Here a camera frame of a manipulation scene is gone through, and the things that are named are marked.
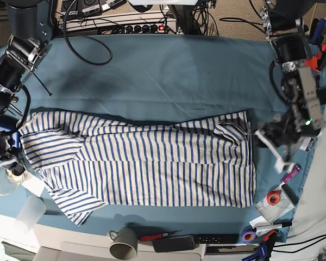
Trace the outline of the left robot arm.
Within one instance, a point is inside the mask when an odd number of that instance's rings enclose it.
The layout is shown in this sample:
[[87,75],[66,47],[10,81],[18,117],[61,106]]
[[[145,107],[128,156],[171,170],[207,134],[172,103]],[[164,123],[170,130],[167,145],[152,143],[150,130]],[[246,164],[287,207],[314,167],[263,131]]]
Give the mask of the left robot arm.
[[269,66],[271,85],[287,111],[255,131],[276,158],[278,173],[294,168],[292,158],[304,138],[315,138],[325,127],[322,104],[326,90],[319,90],[313,72],[319,56],[313,55],[305,36],[303,15],[312,1],[264,1],[259,13],[266,40],[275,58]]

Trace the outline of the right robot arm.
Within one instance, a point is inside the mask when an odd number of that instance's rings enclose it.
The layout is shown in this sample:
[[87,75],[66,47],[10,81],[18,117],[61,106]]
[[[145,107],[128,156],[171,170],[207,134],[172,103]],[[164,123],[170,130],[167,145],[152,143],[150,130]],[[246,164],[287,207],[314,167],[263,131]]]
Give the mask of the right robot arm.
[[10,131],[0,131],[0,168],[15,176],[23,174],[25,168],[11,136],[21,128],[28,115],[31,98],[25,83],[52,46],[52,9],[52,1],[6,1],[12,34],[0,57],[0,116],[15,101],[20,90],[27,99],[17,126]]

